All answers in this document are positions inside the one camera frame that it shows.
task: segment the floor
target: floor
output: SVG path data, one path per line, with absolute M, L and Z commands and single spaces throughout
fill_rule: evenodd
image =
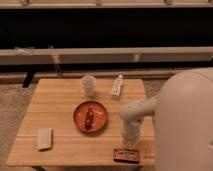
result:
M 32 168 L 9 168 L 5 165 L 10 147 L 14 141 L 19 125 L 36 88 L 38 78 L 34 79 L 29 88 L 22 88 L 24 74 L 0 75 L 0 171 L 32 171 Z M 156 95 L 168 77 L 144 78 L 145 89 L 148 97 Z M 74 168 L 46 168 L 48 171 L 127 171 L 133 167 L 74 167 Z M 143 168 L 143 171 L 154 171 L 154 167 Z

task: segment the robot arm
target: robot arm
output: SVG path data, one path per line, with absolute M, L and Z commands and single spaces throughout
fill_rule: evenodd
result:
M 137 141 L 140 137 L 140 125 L 143 117 L 155 113 L 158 96 L 151 99 L 138 99 L 129 102 L 120 108 L 120 117 L 123 119 L 122 137 L 127 141 Z
M 142 118 L 153 114 L 156 171 L 213 170 L 213 68 L 176 74 L 159 97 L 121 106 L 123 138 L 137 140 Z

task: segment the small bottle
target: small bottle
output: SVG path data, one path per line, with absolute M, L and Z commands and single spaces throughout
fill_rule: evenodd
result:
M 111 90 L 111 99 L 112 100 L 119 100 L 122 86 L 123 86 L 123 76 L 119 75 L 118 78 L 115 79 L 114 85 Z

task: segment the white cup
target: white cup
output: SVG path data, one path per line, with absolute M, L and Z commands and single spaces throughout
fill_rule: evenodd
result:
M 80 83 L 86 96 L 93 96 L 95 94 L 96 79 L 94 76 L 85 75 L 81 78 Z

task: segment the wooden table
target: wooden table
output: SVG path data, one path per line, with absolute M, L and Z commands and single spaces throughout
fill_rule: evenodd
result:
M 141 79 L 124 79 L 119 101 L 110 99 L 114 79 L 97 79 L 93 98 L 84 96 L 79 79 L 42 79 L 39 81 L 23 122 L 10 151 L 8 166 L 123 166 L 114 162 L 114 148 L 122 148 L 121 104 L 137 98 L 146 98 Z M 73 112 L 82 102 L 95 100 L 108 111 L 108 124 L 100 135 L 85 135 L 73 122 Z M 37 130 L 53 128 L 53 148 L 39 152 L 36 146 Z M 136 166 L 154 165 L 154 130 L 152 119 L 145 118 L 142 137 L 136 147 L 141 162 Z

